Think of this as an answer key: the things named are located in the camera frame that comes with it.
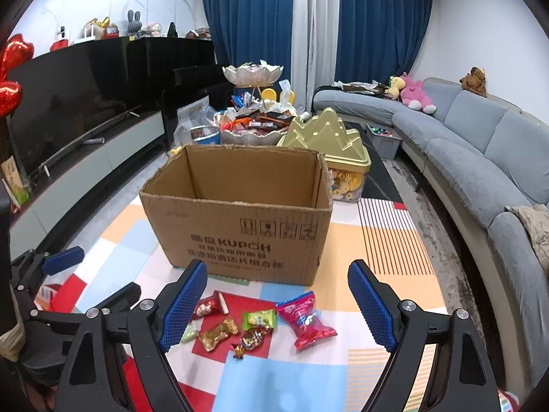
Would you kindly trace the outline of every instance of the metal bolt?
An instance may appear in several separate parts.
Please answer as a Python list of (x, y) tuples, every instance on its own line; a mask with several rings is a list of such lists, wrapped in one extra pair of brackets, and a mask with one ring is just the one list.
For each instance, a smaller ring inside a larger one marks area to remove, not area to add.
[(460, 319), (467, 319), (469, 318), (469, 313), (467, 310), (464, 310), (463, 308), (458, 308), (456, 310), (456, 316)]
[(152, 307), (154, 307), (154, 301), (152, 299), (142, 300), (139, 304), (139, 308), (144, 311), (150, 310)]
[(411, 300), (404, 300), (402, 302), (402, 307), (406, 310), (406, 311), (413, 311), (416, 309), (417, 305), (414, 304), (414, 302), (412, 302)]
[(99, 313), (100, 313), (99, 309), (93, 307), (93, 308), (90, 308), (88, 311), (86, 311), (86, 316), (90, 319), (93, 319), (97, 317)]

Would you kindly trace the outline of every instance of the handling symbol on box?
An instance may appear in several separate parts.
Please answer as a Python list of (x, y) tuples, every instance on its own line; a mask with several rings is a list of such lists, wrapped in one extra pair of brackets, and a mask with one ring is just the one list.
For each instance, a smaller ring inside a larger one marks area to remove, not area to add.
[(295, 223), (280, 223), (280, 238), (295, 238), (297, 225)]
[(316, 225), (301, 225), (299, 231), (300, 240), (314, 240), (316, 238)]
[(276, 237), (276, 223), (274, 221), (261, 221), (261, 234), (264, 237)]
[(241, 218), (241, 232), (242, 235), (254, 236), (257, 234), (255, 228), (255, 220), (249, 220), (248, 218)]

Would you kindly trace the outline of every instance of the green candy wrapper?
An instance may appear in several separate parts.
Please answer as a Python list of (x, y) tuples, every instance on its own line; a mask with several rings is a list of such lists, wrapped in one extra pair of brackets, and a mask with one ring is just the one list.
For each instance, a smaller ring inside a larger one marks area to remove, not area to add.
[(244, 331), (257, 329), (257, 327), (276, 328), (276, 310), (255, 311), (242, 314), (242, 329)]
[(181, 338), (181, 343), (185, 344), (187, 342), (190, 342), (194, 339), (196, 339), (198, 336), (198, 330), (197, 328), (190, 323), (187, 325), (187, 328), (185, 329), (185, 333), (183, 333), (183, 337)]

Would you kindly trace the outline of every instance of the gray plastic bin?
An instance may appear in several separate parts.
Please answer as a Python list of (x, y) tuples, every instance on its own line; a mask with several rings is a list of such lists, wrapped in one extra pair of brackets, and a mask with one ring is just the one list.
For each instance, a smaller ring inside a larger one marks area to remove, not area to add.
[[(373, 128), (384, 128), (389, 131), (393, 136), (384, 136), (382, 134), (376, 134), (371, 129)], [(367, 124), (366, 134), (369, 140), (372, 142), (375, 151), (378, 153), (380, 158), (384, 159), (394, 159), (396, 151), (399, 149), (400, 141), (402, 138), (396, 134), (396, 132), (385, 125), (378, 124)]]

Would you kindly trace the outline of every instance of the curtain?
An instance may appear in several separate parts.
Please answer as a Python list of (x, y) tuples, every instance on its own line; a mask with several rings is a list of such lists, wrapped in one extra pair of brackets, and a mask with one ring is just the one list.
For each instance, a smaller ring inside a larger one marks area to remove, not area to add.
[(336, 79), (386, 82), (409, 72), (433, 0), (340, 0)]
[(309, 110), (314, 91), (336, 73), (339, 0), (294, 0), (292, 88), (296, 108)]
[(293, 0), (203, 0), (219, 64), (265, 60), (290, 79)]

